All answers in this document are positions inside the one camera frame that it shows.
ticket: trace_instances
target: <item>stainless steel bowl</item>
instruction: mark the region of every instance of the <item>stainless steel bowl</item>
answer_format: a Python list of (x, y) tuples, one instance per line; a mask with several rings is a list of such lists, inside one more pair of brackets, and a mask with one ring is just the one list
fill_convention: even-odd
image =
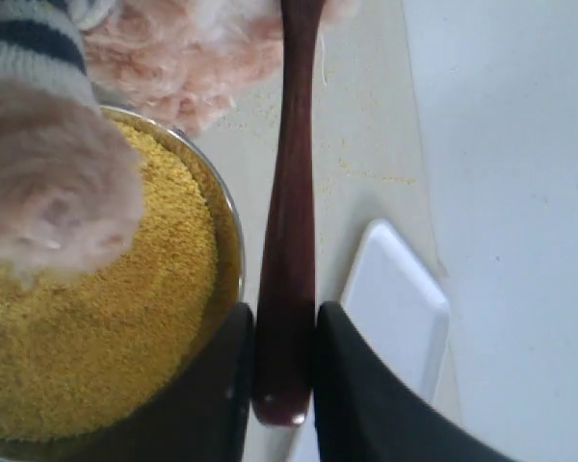
[[(118, 106), (102, 106), (103, 113), (113, 121), (126, 123), (151, 135), (168, 151), (175, 153), (199, 184), (216, 228), (218, 249), (215, 290), (203, 314), (201, 328), (185, 354), (176, 377), (184, 373), (193, 359), (212, 339), (244, 291), (245, 255), (242, 225), (226, 184), (212, 163), (180, 131), (164, 127), (153, 120)], [(95, 433), (64, 438), (49, 443), (0, 440), (0, 462), (58, 462), (94, 441), (106, 429)]]

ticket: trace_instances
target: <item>pink fluffy fabric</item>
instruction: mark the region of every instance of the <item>pink fluffy fabric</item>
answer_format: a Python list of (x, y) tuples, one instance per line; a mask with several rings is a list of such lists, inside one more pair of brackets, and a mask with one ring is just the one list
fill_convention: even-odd
[[(360, 0), (328, 0), (322, 23)], [(234, 108), (233, 97), (282, 64), (277, 0), (121, 0), (85, 35), (92, 79), (136, 109), (195, 137)]]

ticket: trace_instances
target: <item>dark wooden stick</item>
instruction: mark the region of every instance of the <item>dark wooden stick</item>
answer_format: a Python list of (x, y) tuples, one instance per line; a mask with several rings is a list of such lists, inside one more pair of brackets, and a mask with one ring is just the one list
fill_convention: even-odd
[(303, 422), (315, 324), (312, 78), (324, 0), (282, 0), (284, 72), (276, 172), (261, 269), (253, 408), (263, 424)]

